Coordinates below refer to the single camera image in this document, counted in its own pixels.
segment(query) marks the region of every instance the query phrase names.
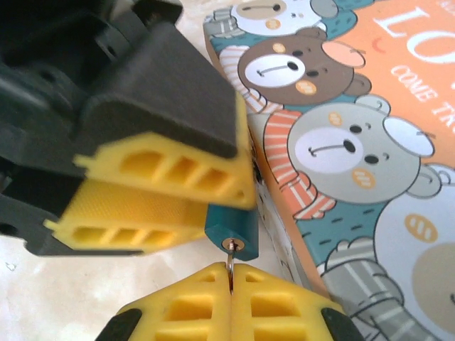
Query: orange striped scarf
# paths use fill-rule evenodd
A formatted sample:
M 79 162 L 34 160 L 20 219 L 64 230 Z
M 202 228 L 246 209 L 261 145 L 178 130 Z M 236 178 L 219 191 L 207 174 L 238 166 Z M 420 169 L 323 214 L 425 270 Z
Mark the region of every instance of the orange striped scarf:
M 258 91 L 248 89 L 240 80 L 238 64 L 240 57 L 248 50 L 248 46 L 228 46 L 220 53 L 220 64 L 230 84 L 245 98 L 248 114 L 271 114 L 283 109 L 283 104 L 267 101 Z
M 318 192 L 309 177 L 295 170 L 288 154 L 287 139 L 301 112 L 281 110 L 273 113 L 264 130 L 264 152 L 279 188 L 294 219 L 322 218 L 336 201 Z

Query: black plastic mechanism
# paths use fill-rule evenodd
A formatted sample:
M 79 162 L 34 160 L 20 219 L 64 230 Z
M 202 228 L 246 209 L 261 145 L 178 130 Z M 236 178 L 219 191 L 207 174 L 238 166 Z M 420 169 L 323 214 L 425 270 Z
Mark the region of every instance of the black plastic mechanism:
M 141 319 L 140 309 L 133 308 L 109 320 L 95 341 L 128 341 Z
M 144 132 L 237 154 L 235 92 L 174 26 L 182 7 L 139 0 L 111 19 L 114 3 L 0 3 L 0 234 L 34 254 L 139 252 L 72 250 L 43 226 L 85 178 L 75 155 Z
M 333 341 L 364 341 L 362 334 L 348 316 L 332 308 L 321 309 L 321 314 Z

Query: teal keychain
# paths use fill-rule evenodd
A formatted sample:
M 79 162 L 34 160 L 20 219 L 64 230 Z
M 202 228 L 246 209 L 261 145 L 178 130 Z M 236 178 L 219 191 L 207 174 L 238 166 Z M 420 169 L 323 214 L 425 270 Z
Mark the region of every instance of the teal keychain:
M 251 261 L 259 256 L 258 211 L 209 205 L 205 219 L 205 235 L 219 249 L 230 253 L 235 244 L 236 259 Z

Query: brown cartoon bear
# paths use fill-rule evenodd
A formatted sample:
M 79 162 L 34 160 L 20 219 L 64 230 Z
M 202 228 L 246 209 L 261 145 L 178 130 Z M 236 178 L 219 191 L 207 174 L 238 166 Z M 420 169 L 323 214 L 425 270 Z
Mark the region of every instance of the brown cartoon bear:
M 220 62 L 252 112 L 279 109 L 280 104 L 320 104 L 342 94 L 361 96 L 371 90 L 369 79 L 355 72 L 365 65 L 362 54 L 326 40 L 320 28 L 304 28 L 251 48 L 229 46 L 221 51 Z M 271 102 L 279 104 L 270 107 Z

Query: bear ear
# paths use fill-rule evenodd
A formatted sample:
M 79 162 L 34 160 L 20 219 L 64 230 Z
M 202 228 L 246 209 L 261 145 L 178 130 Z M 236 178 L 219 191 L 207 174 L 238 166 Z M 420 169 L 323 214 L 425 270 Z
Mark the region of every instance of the bear ear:
M 375 94 L 360 96 L 355 100 L 355 103 L 376 110 L 377 112 L 384 114 L 384 116 L 388 116 L 391 110 L 389 102 L 387 102 L 385 98 L 376 96 Z
M 361 51 L 345 43 L 332 40 L 324 41 L 322 43 L 322 50 L 328 57 L 345 66 L 354 68 L 365 66 L 366 61 Z
M 363 96 L 371 90 L 371 82 L 368 77 L 360 73 L 354 73 L 354 78 L 349 86 L 344 90 L 344 94 L 349 96 Z
M 418 158 L 429 158 L 434 154 L 434 145 L 429 134 L 418 126 L 400 117 L 385 117 L 382 126 L 397 146 Z
M 327 39 L 327 34 L 325 31 L 321 30 L 319 27 L 306 27 L 296 32 L 297 36 L 306 36 L 310 38 L 318 38 L 321 40 Z
M 338 6 L 334 0 L 310 0 L 311 8 L 321 18 L 334 18 L 338 14 Z
M 439 163 L 428 163 L 427 166 L 438 173 L 441 178 L 442 185 L 455 185 L 455 168 Z
M 427 165 L 421 165 L 417 179 L 407 192 L 415 197 L 434 197 L 441 190 L 441 186 L 438 174 Z

